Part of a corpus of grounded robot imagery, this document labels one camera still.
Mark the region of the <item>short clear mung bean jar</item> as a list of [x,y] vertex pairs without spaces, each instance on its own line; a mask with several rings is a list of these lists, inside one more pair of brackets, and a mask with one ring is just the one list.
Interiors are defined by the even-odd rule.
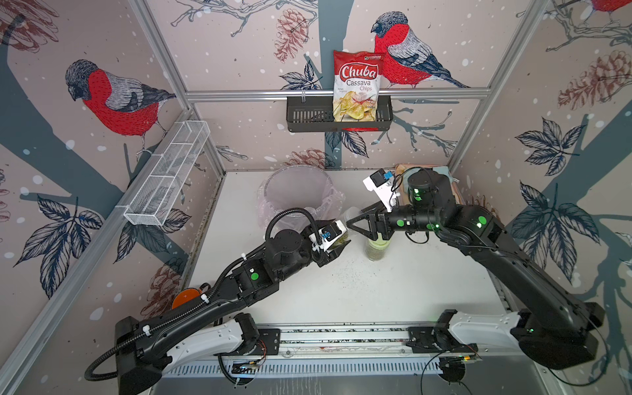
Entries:
[[349,232],[346,231],[335,241],[332,247],[333,248],[341,247],[341,246],[347,245],[350,242],[351,242],[351,237],[349,235]]

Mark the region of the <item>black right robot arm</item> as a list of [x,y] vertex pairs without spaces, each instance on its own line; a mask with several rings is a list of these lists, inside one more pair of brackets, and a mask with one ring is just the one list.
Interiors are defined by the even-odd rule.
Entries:
[[396,177],[383,169],[363,181],[379,201],[347,221],[369,240],[389,240],[396,232],[434,233],[440,241],[480,263],[497,277],[524,309],[510,315],[505,336],[510,347],[552,370],[595,360],[605,310],[569,294],[524,253],[490,211],[455,200],[449,177],[419,168],[405,179],[407,205],[398,204]]

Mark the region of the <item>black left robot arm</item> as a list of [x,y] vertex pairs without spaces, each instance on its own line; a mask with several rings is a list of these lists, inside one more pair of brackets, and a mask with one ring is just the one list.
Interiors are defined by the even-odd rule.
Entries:
[[259,330],[245,308],[276,293],[282,281],[311,263],[331,263],[347,246],[342,222],[317,225],[317,231],[268,230],[258,248],[231,263],[200,296],[152,319],[120,320],[115,346],[87,367],[85,380],[116,380],[119,393],[140,394],[205,353],[250,352]]

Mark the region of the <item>green lid mung bean jar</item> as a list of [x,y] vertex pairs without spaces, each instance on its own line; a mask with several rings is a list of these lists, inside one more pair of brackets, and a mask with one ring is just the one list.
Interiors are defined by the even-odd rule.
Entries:
[[365,256],[373,262],[380,261],[386,255],[386,251],[390,246],[390,240],[384,240],[378,235],[377,240],[367,239],[365,242]]

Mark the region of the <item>teal folded cloth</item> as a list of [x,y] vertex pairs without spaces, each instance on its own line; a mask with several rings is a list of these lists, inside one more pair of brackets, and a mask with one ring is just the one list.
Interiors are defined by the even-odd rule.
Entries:
[[433,171],[436,172],[437,174],[441,174],[447,177],[449,180],[449,186],[452,186],[452,184],[454,183],[454,177],[450,173],[448,166],[436,166],[433,168]]

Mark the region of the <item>orange round object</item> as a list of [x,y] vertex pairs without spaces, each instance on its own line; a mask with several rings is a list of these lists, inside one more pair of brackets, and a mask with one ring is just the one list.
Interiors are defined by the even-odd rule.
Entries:
[[176,309],[179,306],[188,303],[189,301],[193,301],[201,296],[201,294],[202,292],[197,288],[184,289],[173,299],[171,309]]

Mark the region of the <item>Chuba cassava chips bag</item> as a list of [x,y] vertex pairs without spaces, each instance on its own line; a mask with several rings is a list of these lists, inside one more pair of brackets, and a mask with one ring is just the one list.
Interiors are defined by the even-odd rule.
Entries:
[[335,122],[374,122],[383,54],[334,51],[332,110]]

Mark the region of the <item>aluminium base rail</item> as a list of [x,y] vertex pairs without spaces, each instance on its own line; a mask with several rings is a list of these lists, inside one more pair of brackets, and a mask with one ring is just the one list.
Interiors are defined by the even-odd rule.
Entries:
[[285,358],[424,356],[451,350],[466,355],[518,355],[507,322],[455,324],[342,324],[259,327],[255,354]]

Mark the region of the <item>dark grey wall shelf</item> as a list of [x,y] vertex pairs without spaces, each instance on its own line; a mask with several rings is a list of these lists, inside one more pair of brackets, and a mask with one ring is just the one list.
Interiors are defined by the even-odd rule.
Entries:
[[337,122],[333,116],[332,97],[288,97],[286,101],[287,130],[292,133],[383,132],[393,123],[393,108],[389,96],[378,99],[376,120]]

